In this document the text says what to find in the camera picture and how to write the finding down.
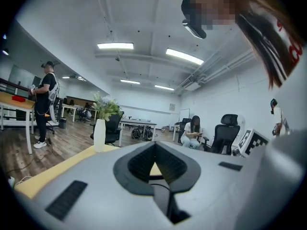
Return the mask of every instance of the green leaves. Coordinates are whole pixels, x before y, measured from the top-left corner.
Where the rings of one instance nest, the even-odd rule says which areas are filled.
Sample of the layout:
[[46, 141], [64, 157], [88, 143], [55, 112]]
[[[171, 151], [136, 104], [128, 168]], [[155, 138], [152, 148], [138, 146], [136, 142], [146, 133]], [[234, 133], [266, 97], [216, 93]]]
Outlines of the green leaves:
[[95, 103], [93, 104], [93, 108], [98, 112], [98, 116], [100, 119], [104, 119], [106, 121], [110, 121], [109, 117], [111, 115], [121, 115], [120, 107], [115, 100], [111, 100], [109, 97], [101, 97], [99, 92], [93, 95]]

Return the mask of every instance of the desk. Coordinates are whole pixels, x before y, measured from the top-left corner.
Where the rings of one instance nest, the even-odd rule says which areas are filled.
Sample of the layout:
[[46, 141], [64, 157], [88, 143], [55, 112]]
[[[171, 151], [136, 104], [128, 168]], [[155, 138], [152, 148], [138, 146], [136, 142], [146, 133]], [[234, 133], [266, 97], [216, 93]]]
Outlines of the desk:
[[32, 112], [31, 118], [31, 134], [34, 133], [33, 131], [33, 110], [35, 102], [27, 100], [25, 102], [17, 102], [12, 100], [13, 95], [0, 92], [0, 106], [1, 106], [1, 130], [3, 130], [3, 107], [9, 107], [12, 109], [18, 109], [25, 112], [25, 135], [27, 139], [27, 147], [29, 154], [32, 154], [31, 142], [30, 142], [30, 112]]
[[72, 121], [74, 122], [75, 121], [75, 114], [76, 114], [76, 109], [77, 107], [74, 107], [72, 105], [66, 105], [66, 104], [63, 104], [62, 105], [62, 113], [61, 113], [61, 117], [64, 116], [64, 109], [65, 108], [70, 108], [70, 109], [73, 109], [73, 117], [72, 117]]
[[94, 110], [94, 109], [89, 109], [89, 111], [93, 111], [93, 112], [95, 112], [95, 118], [94, 118], [94, 121], [96, 120], [96, 114], [97, 114], [97, 111], [96, 110]]
[[145, 127], [146, 126], [153, 126], [153, 140], [154, 141], [154, 135], [155, 135], [155, 127], [157, 124], [153, 124], [151, 122], [148, 122], [148, 121], [142, 121], [142, 120], [134, 120], [134, 119], [125, 119], [125, 118], [122, 118], [121, 121], [120, 121], [120, 135], [119, 135], [119, 147], [121, 147], [121, 138], [122, 138], [122, 135], [123, 135], [123, 126], [125, 125], [141, 125], [141, 126], [144, 126], [144, 131], [143, 131], [143, 138], [144, 138], [144, 135], [145, 135]]
[[175, 140], [176, 128], [179, 128], [179, 129], [180, 129], [180, 125], [174, 125], [173, 141]]
[[[119, 148], [109, 145], [104, 146], [104, 152], [112, 151], [115, 149]], [[38, 193], [38, 191], [42, 189], [48, 182], [50, 182], [58, 175], [68, 170], [70, 167], [76, 165], [83, 159], [86, 159], [95, 154], [96, 152], [94, 150], [94, 146], [91, 146], [88, 149], [85, 149], [82, 152], [79, 152], [78, 154], [72, 156], [71, 158], [63, 161], [62, 163], [59, 163], [56, 166], [53, 166], [52, 168], [32, 177], [31, 179], [26, 180], [23, 183], [20, 183], [15, 187], [15, 190], [22, 192], [23, 194], [27, 195], [29, 198], [34, 198], [34, 196]], [[161, 175], [161, 172], [156, 164], [153, 165], [152, 170], [150, 171], [150, 175]]]

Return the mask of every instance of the white sneaker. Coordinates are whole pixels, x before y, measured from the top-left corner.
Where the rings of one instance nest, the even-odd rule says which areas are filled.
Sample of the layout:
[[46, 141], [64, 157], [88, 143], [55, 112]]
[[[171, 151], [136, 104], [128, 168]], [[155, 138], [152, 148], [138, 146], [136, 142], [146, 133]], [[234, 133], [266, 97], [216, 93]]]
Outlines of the white sneaker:
[[39, 141], [38, 143], [34, 144], [33, 146], [34, 146], [35, 148], [39, 149], [39, 148], [45, 147], [46, 145], [47, 145], [46, 142], [40, 142], [40, 141]]
[[[40, 136], [35, 136], [35, 139], [37, 139], [37, 140], [39, 140], [39, 138], [40, 138]], [[45, 140], [46, 140], [47, 138], [45, 138]]]

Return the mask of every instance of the checkerboard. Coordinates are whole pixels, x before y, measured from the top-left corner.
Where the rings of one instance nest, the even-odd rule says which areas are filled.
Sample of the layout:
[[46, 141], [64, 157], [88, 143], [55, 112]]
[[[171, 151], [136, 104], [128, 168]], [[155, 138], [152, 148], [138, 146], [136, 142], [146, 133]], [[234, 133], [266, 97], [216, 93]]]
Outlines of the checkerboard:
[[239, 143], [240, 153], [247, 157], [255, 147], [266, 145], [269, 142], [262, 134], [254, 129], [247, 129]]

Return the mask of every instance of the fluorescent light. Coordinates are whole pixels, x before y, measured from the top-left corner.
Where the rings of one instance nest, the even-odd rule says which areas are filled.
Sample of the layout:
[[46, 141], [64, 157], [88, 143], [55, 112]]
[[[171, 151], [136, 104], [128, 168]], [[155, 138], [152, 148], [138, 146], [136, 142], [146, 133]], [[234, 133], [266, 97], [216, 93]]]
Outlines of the fluorescent light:
[[97, 46], [100, 49], [108, 49], [108, 48], [133, 49], [133, 44], [126, 44], [126, 43], [97, 44]]
[[182, 58], [182, 59], [186, 59], [186, 60], [194, 62], [198, 65], [201, 65], [203, 63], [203, 60], [201, 60], [201, 59], [197, 59], [196, 57], [189, 56], [187, 54], [184, 54], [184, 53], [181, 53], [181, 52], [169, 49], [169, 48], [167, 49], [166, 54], [171, 55], [171, 56], [176, 56], [176, 57], [179, 57], [179, 58]]
[[168, 88], [168, 87], [163, 87], [163, 86], [159, 86], [159, 85], [155, 85], [156, 88], [160, 88], [160, 89], [166, 89], [166, 90], [174, 90], [172, 88]]
[[140, 84], [140, 82], [135, 82], [135, 81], [129, 81], [129, 80], [120, 80], [121, 82], [128, 82], [128, 83], [135, 83], [135, 84]]

